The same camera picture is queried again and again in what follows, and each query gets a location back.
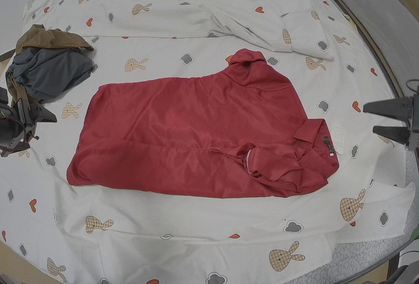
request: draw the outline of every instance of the brown cloth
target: brown cloth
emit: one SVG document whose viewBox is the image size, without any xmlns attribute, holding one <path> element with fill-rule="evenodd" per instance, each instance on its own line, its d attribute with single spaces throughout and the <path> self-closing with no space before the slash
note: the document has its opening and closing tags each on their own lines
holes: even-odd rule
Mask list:
<svg viewBox="0 0 419 284">
<path fill-rule="evenodd" d="M 64 49 L 71 47 L 84 47 L 93 51 L 82 37 L 70 32 L 56 30 L 45 30 L 42 24 L 34 24 L 19 38 L 16 43 L 16 55 L 21 54 L 28 47 L 39 47 L 41 49 Z"/>
</svg>

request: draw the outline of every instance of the size tag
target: size tag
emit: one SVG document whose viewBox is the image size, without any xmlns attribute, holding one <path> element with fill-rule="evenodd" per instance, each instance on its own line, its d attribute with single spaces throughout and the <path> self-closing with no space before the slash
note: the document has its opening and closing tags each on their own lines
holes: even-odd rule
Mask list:
<svg viewBox="0 0 419 284">
<path fill-rule="evenodd" d="M 332 142 L 335 148 L 335 151 L 339 154 L 343 154 L 343 144 L 345 142 L 345 128 L 339 124 L 333 124 L 330 131 L 330 136 L 332 137 Z"/>
</svg>

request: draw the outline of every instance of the gray garment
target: gray garment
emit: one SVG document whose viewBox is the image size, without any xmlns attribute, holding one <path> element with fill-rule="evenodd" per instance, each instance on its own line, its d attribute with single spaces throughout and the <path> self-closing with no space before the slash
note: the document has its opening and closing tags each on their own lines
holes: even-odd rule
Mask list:
<svg viewBox="0 0 419 284">
<path fill-rule="evenodd" d="M 92 60 L 78 48 L 40 49 L 28 47 L 14 57 L 6 71 L 34 99 L 52 99 L 90 77 Z"/>
</svg>

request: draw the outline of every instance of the floor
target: floor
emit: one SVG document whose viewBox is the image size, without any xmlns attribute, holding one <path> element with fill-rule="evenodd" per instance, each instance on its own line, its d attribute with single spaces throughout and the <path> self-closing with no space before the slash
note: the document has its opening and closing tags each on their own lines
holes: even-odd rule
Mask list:
<svg viewBox="0 0 419 284">
<path fill-rule="evenodd" d="M 10 59 L 0 62 L 0 81 L 4 80 L 3 72 Z M 362 284 L 365 281 L 380 283 L 387 279 L 388 262 L 379 268 L 369 272 L 365 276 L 353 281 L 351 284 Z M 4 243 L 0 242 L 0 275 L 6 274 L 14 280 L 25 284 L 56 284 L 59 283 L 50 276 L 45 275 L 20 255 L 9 249 Z"/>
</svg>

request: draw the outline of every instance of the mattress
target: mattress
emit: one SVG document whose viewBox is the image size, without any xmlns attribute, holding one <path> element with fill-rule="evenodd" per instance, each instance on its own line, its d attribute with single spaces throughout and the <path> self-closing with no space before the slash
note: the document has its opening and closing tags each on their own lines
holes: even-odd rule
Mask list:
<svg viewBox="0 0 419 284">
<path fill-rule="evenodd" d="M 45 104 L 58 123 L 39 124 L 39 141 L 1 161 L 2 241 L 41 271 L 71 283 L 283 283 L 329 263 L 337 243 L 404 234 L 415 194 L 405 150 L 372 133 L 399 122 L 361 113 L 393 96 L 330 0 L 30 0 L 23 30 L 35 23 L 95 48 L 91 77 Z M 68 185 L 98 87 L 210 75 L 243 48 L 290 79 L 309 118 L 326 120 L 340 164 L 327 186 L 217 199 Z"/>
</svg>

